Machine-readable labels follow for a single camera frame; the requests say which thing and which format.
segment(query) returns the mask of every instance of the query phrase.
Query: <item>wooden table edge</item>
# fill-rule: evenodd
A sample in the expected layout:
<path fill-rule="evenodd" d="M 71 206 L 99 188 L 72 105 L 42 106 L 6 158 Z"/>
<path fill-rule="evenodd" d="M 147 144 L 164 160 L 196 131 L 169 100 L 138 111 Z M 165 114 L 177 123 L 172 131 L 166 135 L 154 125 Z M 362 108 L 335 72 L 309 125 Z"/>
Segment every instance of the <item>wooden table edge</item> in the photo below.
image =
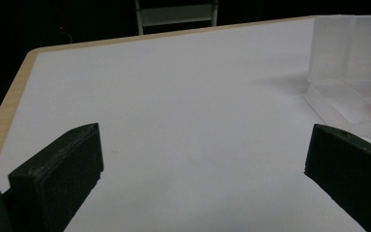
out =
<path fill-rule="evenodd" d="M 142 41 L 142 40 L 149 40 L 149 39 L 169 37 L 169 36 L 180 36 L 180 35 L 185 35 L 185 34 L 217 31 L 217 30 L 239 28 L 239 27 L 245 27 L 245 26 L 269 24 L 269 23 L 291 21 L 291 20 L 309 19 L 309 18 L 314 18 L 314 17 L 316 16 L 310 15 L 310 16 L 301 16 L 301 17 L 292 17 L 292 18 L 282 18 L 282 19 L 275 19 L 275 20 L 248 22 L 248 23 L 242 23 L 242 24 L 233 24 L 233 25 L 216 26 L 216 27 L 207 27 L 207 28 L 199 28 L 199 29 L 192 29 L 192 30 L 152 34 L 152 35 L 143 35 L 143 36 L 134 36 L 134 37 L 103 40 L 103 41 L 94 41 L 94 42 L 87 42 L 87 43 L 72 43 L 72 44 L 64 44 L 64 45 L 55 45 L 55 46 L 41 47 L 41 48 L 31 50 L 30 52 L 28 52 L 25 59 L 23 60 L 23 63 L 20 66 L 19 71 L 17 72 L 12 85 L 10 89 L 8 90 L 8 93 L 5 96 L 0 106 L 0 154 L 1 154 L 2 148 L 5 143 L 5 139 L 8 135 L 9 129 L 11 127 L 12 121 L 14 119 L 17 106 L 19 105 L 20 99 L 22 97 L 23 90 L 25 89 L 27 80 L 29 78 L 29 74 L 34 66 L 35 59 L 40 52 L 89 47 L 89 46 L 95 46 L 95 45 L 106 45 L 106 44 L 114 44 L 114 43 L 117 44 L 117 43 Z"/>

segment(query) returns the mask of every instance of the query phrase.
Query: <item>dark background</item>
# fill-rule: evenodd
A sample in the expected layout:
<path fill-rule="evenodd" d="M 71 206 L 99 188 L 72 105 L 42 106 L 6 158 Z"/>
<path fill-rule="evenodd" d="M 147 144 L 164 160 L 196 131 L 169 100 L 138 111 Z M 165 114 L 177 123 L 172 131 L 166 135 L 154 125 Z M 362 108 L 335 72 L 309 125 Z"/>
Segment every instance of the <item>dark background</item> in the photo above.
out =
<path fill-rule="evenodd" d="M 206 0 L 146 1 L 142 7 Z M 371 1 L 219 0 L 217 25 L 304 15 L 371 15 Z M 145 33 L 209 25 L 159 26 Z M 0 0 L 0 104 L 31 49 L 136 35 L 134 0 Z"/>

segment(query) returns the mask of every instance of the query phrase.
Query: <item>clear plastic container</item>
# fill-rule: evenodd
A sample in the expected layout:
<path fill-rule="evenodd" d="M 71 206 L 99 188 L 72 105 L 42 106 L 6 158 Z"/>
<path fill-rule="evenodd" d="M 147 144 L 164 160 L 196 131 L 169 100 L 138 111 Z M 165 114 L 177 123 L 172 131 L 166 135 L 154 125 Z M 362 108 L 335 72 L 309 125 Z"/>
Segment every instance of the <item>clear plastic container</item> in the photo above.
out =
<path fill-rule="evenodd" d="M 315 19 L 306 100 L 333 127 L 371 138 L 371 15 Z"/>

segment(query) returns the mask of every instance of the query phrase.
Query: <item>table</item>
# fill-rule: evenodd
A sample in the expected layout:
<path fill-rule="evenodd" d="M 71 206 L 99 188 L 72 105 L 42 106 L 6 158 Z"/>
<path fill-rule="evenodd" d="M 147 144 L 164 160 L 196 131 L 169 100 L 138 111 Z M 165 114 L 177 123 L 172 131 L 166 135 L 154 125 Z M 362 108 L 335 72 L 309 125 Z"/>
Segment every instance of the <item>table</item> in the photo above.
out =
<path fill-rule="evenodd" d="M 363 231 L 303 175 L 323 123 L 304 100 L 312 25 L 31 51 L 0 108 L 0 189 L 63 132 L 99 122 L 105 171 L 67 231 Z"/>

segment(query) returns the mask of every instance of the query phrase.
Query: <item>chair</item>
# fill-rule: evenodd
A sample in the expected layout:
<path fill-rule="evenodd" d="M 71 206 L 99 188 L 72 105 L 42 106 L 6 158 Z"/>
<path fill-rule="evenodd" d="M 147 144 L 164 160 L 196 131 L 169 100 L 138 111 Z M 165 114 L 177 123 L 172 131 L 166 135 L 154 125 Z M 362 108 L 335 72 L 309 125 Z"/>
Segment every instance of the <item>chair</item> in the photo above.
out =
<path fill-rule="evenodd" d="M 216 26 L 218 0 L 206 4 L 193 2 L 193 5 L 142 8 L 139 0 L 135 0 L 139 34 L 144 35 L 144 27 L 184 22 L 210 21 L 211 26 Z"/>

